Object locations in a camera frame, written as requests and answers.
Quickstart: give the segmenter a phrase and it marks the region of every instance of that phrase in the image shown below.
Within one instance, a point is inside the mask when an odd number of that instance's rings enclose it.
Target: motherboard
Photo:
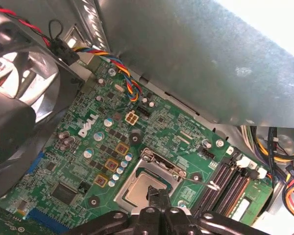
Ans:
[[[147,206],[153,186],[195,217],[213,210],[254,222],[272,192],[259,162],[146,87],[131,102],[113,65],[91,64],[93,76],[1,208],[61,233]]]

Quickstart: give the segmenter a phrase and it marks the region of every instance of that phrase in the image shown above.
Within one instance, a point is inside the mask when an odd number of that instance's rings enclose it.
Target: mounting screw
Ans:
[[[123,214],[121,214],[121,213],[116,213],[116,214],[114,215],[113,218],[115,218],[115,219],[120,219],[120,218],[122,218],[122,217],[123,217]]]
[[[203,216],[205,219],[213,219],[213,215],[212,214],[209,214],[209,213],[205,213],[204,216]]]
[[[146,212],[153,213],[153,212],[155,212],[155,210],[153,208],[149,207],[146,209]]]
[[[149,158],[147,155],[144,155],[144,156],[143,156],[143,160],[144,160],[145,162],[149,162],[150,158]]]
[[[217,140],[216,141],[216,146],[219,147],[219,148],[223,147],[224,146],[223,140]]]
[[[110,69],[108,69],[108,74],[111,77],[114,77],[115,75],[117,75],[117,71],[114,68],[110,68]]]
[[[173,174],[172,177],[173,177],[173,179],[174,179],[175,181],[178,181],[178,179],[180,178],[180,177],[179,177],[178,175],[176,175],[176,174]]]
[[[171,208],[170,212],[175,214],[175,213],[179,213],[179,210],[178,208]]]

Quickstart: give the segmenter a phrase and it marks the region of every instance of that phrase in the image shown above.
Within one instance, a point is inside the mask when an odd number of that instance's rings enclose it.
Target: green circuit board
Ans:
[[[146,147],[184,170],[186,178],[196,173],[204,182],[223,158],[230,157],[226,140],[149,89],[142,87],[147,102],[142,98],[129,101],[122,75],[110,76],[110,68],[112,65],[103,60],[93,63],[94,77],[87,81],[47,142],[43,158],[0,200],[0,207],[22,218],[36,208],[72,228],[120,209],[114,198]],[[131,111],[138,116],[134,125],[125,120]],[[58,135],[65,131],[74,140],[63,149]],[[138,142],[130,140],[133,133],[139,133]],[[213,157],[198,152],[203,140],[211,143],[209,153]],[[218,140],[223,146],[217,146]],[[124,163],[123,153],[131,153],[132,160],[126,162],[119,179],[112,180],[115,169]],[[171,196],[172,205],[183,202],[191,208],[204,189],[201,184],[183,180]],[[271,191],[267,178],[249,184],[244,194],[250,200],[241,219],[244,223],[255,220]],[[26,205],[20,210],[22,201]]]
[[[54,235],[35,220],[22,220],[0,208],[0,235]]]

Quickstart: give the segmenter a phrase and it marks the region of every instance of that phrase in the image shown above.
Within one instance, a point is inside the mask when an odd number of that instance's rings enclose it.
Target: multicolored wire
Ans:
[[[138,100],[139,96],[142,95],[142,88],[137,84],[137,82],[133,79],[128,69],[125,67],[123,62],[116,56],[103,51],[96,50],[89,47],[74,47],[73,50],[75,52],[87,52],[92,53],[94,55],[102,56],[106,59],[109,59],[111,63],[113,63],[119,70],[120,73],[124,76],[126,81],[126,87],[128,90],[127,96],[132,102]]]

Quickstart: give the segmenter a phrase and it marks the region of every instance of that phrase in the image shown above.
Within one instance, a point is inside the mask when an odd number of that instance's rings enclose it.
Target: dell logo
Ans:
[[[86,120],[86,123],[84,124],[83,128],[80,129],[80,131],[78,132],[78,135],[85,138],[87,136],[87,131],[89,131],[92,128],[92,125],[96,122],[98,117],[99,115],[90,114],[90,118],[92,119]]]

